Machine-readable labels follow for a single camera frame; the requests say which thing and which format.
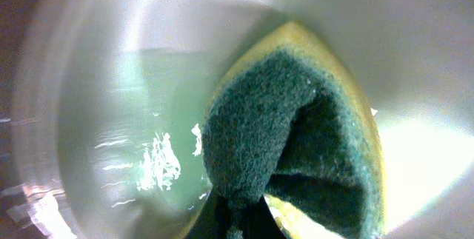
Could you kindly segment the green yellow scrubbing sponge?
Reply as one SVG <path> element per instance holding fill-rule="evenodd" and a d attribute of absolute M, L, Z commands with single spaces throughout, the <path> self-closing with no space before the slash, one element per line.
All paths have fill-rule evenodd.
<path fill-rule="evenodd" d="M 212 189 L 190 238 L 287 238 L 267 196 L 344 238 L 384 234 L 384 162 L 367 97 L 296 21 L 228 70 L 201 143 Z"/>

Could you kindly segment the grey-white plate with green stain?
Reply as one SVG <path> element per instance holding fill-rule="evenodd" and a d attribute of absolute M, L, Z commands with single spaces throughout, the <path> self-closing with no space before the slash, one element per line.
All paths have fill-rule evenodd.
<path fill-rule="evenodd" d="M 473 0 L 1 0 L 3 238 L 217 238 L 196 145 L 233 62 L 295 19 L 362 85 L 386 238 L 473 236 Z"/>

